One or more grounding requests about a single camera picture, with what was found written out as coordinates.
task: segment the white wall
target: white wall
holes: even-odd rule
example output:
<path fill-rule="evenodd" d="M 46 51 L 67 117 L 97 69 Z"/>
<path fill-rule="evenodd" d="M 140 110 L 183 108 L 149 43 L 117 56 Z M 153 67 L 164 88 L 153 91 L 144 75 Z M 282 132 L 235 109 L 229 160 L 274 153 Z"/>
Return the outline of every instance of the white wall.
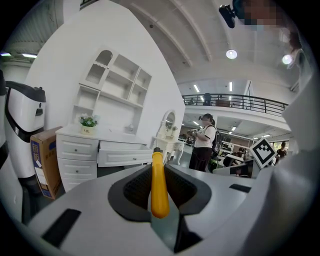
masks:
<path fill-rule="evenodd" d="M 14 81 L 23 84 L 30 68 L 26 66 L 4 65 L 1 67 L 1 69 L 6 81 Z"/>
<path fill-rule="evenodd" d="M 259 80 L 252 80 L 251 86 L 253 95 L 255 97 L 261 97 L 277 102 L 290 104 L 296 97 L 296 93 L 289 90 L 289 88 L 280 86 L 274 83 L 263 82 Z"/>
<path fill-rule="evenodd" d="M 180 127 L 185 105 L 156 43 L 128 9 L 100 0 L 76 13 L 49 38 L 28 73 L 26 84 L 45 90 L 45 128 L 67 125 L 78 82 L 93 54 L 103 45 L 152 76 L 137 136 L 150 143 L 170 109 L 175 110 L 176 126 Z"/>

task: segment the security camera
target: security camera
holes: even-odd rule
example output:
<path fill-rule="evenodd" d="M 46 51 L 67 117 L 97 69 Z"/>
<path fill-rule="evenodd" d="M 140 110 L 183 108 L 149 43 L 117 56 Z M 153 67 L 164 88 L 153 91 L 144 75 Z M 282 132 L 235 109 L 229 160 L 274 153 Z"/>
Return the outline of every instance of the security camera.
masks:
<path fill-rule="evenodd" d="M 226 24 L 228 25 L 229 28 L 233 29 L 235 27 L 235 11 L 231 9 L 230 4 L 228 5 L 221 5 L 219 7 L 219 13 L 222 15 L 224 18 Z"/>

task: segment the white vanity table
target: white vanity table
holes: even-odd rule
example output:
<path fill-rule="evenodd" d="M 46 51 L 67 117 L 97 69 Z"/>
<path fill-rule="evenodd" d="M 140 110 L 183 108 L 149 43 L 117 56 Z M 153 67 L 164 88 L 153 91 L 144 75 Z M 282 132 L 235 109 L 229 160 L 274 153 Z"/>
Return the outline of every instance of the white vanity table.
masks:
<path fill-rule="evenodd" d="M 161 121 L 160 129 L 154 138 L 153 148 L 159 147 L 162 150 L 163 163 L 166 164 L 173 151 L 176 153 L 176 161 L 174 165 L 180 165 L 180 158 L 184 151 L 185 143 L 179 141 L 179 130 L 175 126 L 176 113 L 174 110 L 169 110 L 165 113 Z"/>

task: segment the black rubber pad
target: black rubber pad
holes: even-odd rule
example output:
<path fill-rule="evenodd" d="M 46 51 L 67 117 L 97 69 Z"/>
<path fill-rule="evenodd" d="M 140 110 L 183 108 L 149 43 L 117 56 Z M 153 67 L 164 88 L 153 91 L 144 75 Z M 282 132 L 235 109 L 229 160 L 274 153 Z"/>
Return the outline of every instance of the black rubber pad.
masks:
<path fill-rule="evenodd" d="M 52 226 L 43 234 L 42 238 L 55 247 L 59 247 L 62 241 L 76 223 L 81 211 L 66 209 Z"/>
<path fill-rule="evenodd" d="M 245 192 L 245 193 L 249 193 L 251 190 L 251 187 L 239 185 L 239 184 L 232 184 L 229 188 L 234 189 L 234 190 L 239 190 L 239 191 Z"/>

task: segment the metal railing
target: metal railing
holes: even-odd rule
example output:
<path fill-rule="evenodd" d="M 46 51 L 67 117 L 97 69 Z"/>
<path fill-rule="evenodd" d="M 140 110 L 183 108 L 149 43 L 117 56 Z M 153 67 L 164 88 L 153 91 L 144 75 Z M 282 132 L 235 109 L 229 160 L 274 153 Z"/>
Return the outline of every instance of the metal railing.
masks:
<path fill-rule="evenodd" d="M 237 108 L 243 110 L 263 112 L 275 116 L 282 116 L 288 104 L 267 98 L 246 96 L 239 94 L 191 94 L 183 95 L 186 106 L 215 106 Z"/>

